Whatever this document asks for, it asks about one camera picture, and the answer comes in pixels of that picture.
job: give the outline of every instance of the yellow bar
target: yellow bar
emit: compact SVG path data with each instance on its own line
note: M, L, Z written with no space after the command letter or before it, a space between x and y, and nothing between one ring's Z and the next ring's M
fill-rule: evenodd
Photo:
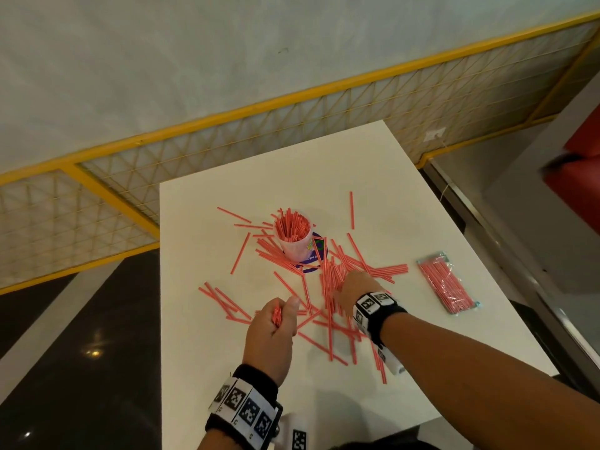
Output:
M15 284L13 286L4 287L0 289L0 295L4 295L5 293L14 292L15 290L21 290L26 287L35 286L36 284L45 283L46 281L51 281L52 279L63 278L65 276L72 275L73 273L79 273L84 270L88 270L90 268L98 267L100 265L107 264L109 262L114 262L116 260L124 259L125 257L135 256L136 254L145 253L146 251L152 251L153 249L157 249L160 246L160 243L152 243L150 245L146 245L141 248L131 249L130 251L121 252L120 254L115 254L114 256L104 257L103 259L93 260L92 262L84 263L78 265L76 267L68 268L66 270L61 270L56 273L51 273L46 276L42 276L35 279L30 279L25 282L20 282L19 284Z
M575 72L575 70L581 65L581 62L586 59L589 53L594 50L600 44L600 27L596 31L596 34L590 39L588 44L581 50L577 58L573 60L571 66L569 66L563 75L560 76L559 80L554 84L552 89L544 96L544 99L540 101L535 110L527 117L525 121L526 126L530 126L540 112L546 107L546 105L552 100L552 98L559 92L563 85L569 80L571 74Z
M417 169L423 168L427 164L427 161L429 161L432 158L435 158L436 156L443 155L444 153L453 152L454 150L458 150L459 148L466 147L467 145L472 145L474 143L483 142L484 140L489 140L491 138L499 137L504 134L514 133L515 131L519 131L520 129L529 128L529 127L539 125L542 123L547 123L547 122L554 120L556 117L558 117L558 114L548 115L547 117L540 118L538 120L535 120L535 121L529 123L529 125L526 125L525 123L521 123L520 125L513 126L512 128L502 129L501 131L492 132L491 134L482 135L481 137L476 137L474 139L465 140L464 142L455 143L454 145L450 145L448 147L442 147L442 148L439 148L432 152L424 153L423 156L420 158L419 162L417 162L415 166Z
M86 150L71 153L61 158L51 159L34 166L23 167L11 172L0 174L0 186L17 181L32 175L37 175L44 172L49 172L58 168L62 168L66 164L82 163L111 155L116 152L124 151L130 148L138 147L148 143L157 142L178 135L193 133L199 129L205 129L223 123L228 123L241 118L256 115L262 112L267 112L286 105L301 103L308 101L309 99L319 98L322 96L330 95L341 90L358 87L367 83L375 82L384 78L392 77L394 75L405 74L417 69L430 67L458 58L463 58L472 54L485 52L496 47L501 47L507 44L514 44L519 41L546 35L561 29L570 28L582 23L592 22L600 18L600 11L591 12L590 14L581 15L578 17L571 18L569 20L555 22L544 26L531 28L529 30L514 33L512 35L506 35L504 37L497 37L494 39L487 39L485 41L479 41L464 47L460 47L447 52L441 52L430 57L425 57L418 60L413 60L407 63L402 63L393 67L386 67L373 72L367 72L365 74L349 77L346 79L339 80L337 82L327 83L319 85L307 90L303 90L289 95L276 97L268 101L259 102L257 104L247 105L238 109L230 110L228 112L218 113L209 115L207 117L193 120L191 122L182 123L180 125L171 126L168 128L158 129L156 131L147 132L145 134L135 135L128 137L116 142L109 142L103 145L98 145Z
M154 236L154 238L156 238L156 240L160 240L160 229L152 219L138 211L138 209L133 207L129 202L123 199L123 197L116 194L115 191L98 180L82 166L77 164L64 164L61 167L61 170L72 179L79 181L85 188L96 194L96 196L101 197L107 204L123 213L138 226L146 229Z

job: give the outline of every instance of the electrical outlet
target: electrical outlet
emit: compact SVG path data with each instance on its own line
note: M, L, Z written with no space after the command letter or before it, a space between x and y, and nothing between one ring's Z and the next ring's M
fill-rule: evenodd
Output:
M429 142L430 140L441 137L442 135L444 135L444 131L446 131L446 127L427 131L425 133L425 138L423 139L423 142Z

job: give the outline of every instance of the red cushion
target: red cushion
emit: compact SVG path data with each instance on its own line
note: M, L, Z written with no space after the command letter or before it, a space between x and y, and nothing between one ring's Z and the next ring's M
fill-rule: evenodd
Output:
M568 162L544 181L600 234L600 156Z
M600 155L600 105L575 131L565 148L586 158Z

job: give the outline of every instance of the table top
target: table top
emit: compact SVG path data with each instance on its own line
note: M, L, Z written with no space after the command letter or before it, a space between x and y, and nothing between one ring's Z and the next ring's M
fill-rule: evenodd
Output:
M383 283L409 312L558 373L387 126L376 122L161 184L163 448L196 449L208 406L243 354L247 325L226 320L198 287L208 281L251 316L273 297L289 296L274 271L303 296L300 278L260 258L254 237L230 274L247 233L260 231L234 227L244 222L217 206L258 226L279 207L302 210L317 224L315 232L334 238L347 254L353 253L351 232L373 267L409 264L395 284ZM415 264L439 250L481 308L452 316L442 307ZM307 282L312 302L322 307L318 273L308 273ZM302 331L327 346L326 327L308 324ZM370 343L356 346L353 365L348 338L334 334L335 354L349 363L344 366L294 340L278 401L284 413L308 421L311 447L378 439L440 416L409 373L388 371L383 385Z

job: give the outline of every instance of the plastic cup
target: plastic cup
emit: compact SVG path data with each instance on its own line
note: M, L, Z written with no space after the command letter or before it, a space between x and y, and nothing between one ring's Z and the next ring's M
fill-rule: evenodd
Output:
M307 219L308 234L302 240L297 242L285 242L277 235L277 229L273 228L273 234L275 235L273 238L279 243L281 249L283 249L283 254L285 254L289 260L292 262L302 262L303 260L308 259L313 251L313 225L303 212L294 209L292 209L291 212L298 212L299 215L304 216L304 218Z

